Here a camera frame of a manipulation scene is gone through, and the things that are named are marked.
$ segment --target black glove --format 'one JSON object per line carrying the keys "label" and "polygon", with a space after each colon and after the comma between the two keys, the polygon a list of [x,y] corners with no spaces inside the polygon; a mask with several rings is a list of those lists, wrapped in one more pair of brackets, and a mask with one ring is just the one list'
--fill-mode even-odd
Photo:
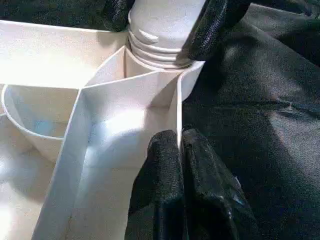
{"label": "black glove", "polygon": [[189,239],[261,239],[239,182],[208,140],[195,129],[184,131],[182,138]]}
{"label": "black glove", "polygon": [[152,137],[130,199],[125,240],[187,239],[183,171],[177,135]]}

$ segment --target gloved finger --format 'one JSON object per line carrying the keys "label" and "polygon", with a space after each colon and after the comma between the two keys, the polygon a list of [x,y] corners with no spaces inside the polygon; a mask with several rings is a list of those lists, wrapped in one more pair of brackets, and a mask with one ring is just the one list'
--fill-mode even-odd
{"label": "gloved finger", "polygon": [[103,11],[103,24],[109,31],[119,32],[128,24],[128,13],[135,0],[106,0]]}
{"label": "gloved finger", "polygon": [[249,0],[209,0],[191,37],[188,57],[196,61],[210,59],[219,44],[219,37],[245,15],[250,2]]}

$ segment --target plastic organizer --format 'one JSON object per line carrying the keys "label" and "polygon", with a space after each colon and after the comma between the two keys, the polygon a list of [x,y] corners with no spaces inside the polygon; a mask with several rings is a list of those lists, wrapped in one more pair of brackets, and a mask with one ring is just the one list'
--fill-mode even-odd
{"label": "plastic organizer", "polygon": [[0,21],[0,239],[124,239],[151,137],[177,133],[203,62],[139,61],[127,32]]}

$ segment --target black cloth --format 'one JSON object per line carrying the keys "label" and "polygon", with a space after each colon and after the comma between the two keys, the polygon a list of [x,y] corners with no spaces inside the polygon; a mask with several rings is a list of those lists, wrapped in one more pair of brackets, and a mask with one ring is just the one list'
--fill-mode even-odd
{"label": "black cloth", "polygon": [[320,233],[320,68],[244,19],[182,105],[235,175],[267,240]]}
{"label": "black cloth", "polygon": [[195,129],[184,131],[182,139],[189,239],[261,239],[239,182],[208,140]]}
{"label": "black cloth", "polygon": [[162,131],[150,140],[133,183],[124,239],[187,239],[184,195],[177,136],[172,130]]}

